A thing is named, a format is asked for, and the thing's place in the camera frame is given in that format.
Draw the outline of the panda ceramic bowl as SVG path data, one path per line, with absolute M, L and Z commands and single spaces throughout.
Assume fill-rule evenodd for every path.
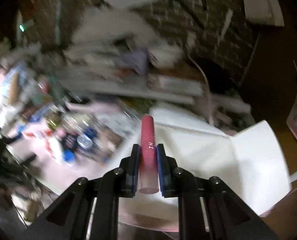
M 161 70 L 173 69 L 184 56 L 183 50 L 178 45 L 161 43 L 148 48 L 151 64 Z

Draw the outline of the purple grey cloth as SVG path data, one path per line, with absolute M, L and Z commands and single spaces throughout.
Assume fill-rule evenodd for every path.
M 122 53 L 115 64 L 120 68 L 131 68 L 138 75 L 145 76 L 149 65 L 148 51 L 141 48 Z

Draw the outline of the pink cylinder tube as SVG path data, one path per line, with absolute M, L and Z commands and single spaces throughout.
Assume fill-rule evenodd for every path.
M 159 192 L 154 119 L 150 115 L 141 120 L 139 185 L 142 194 Z

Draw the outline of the blue lid white jar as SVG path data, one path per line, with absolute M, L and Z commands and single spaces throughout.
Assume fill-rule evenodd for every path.
M 70 151 L 70 150 L 64 150 L 63 152 L 63 160 L 66 163 L 74 163 L 76 161 L 76 157 L 74 152 Z

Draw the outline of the white lid blue case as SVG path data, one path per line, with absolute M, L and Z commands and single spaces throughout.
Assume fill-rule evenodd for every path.
M 93 141 L 87 137 L 85 134 L 79 135 L 77 137 L 77 143 L 79 147 L 83 150 L 89 150 L 93 146 Z

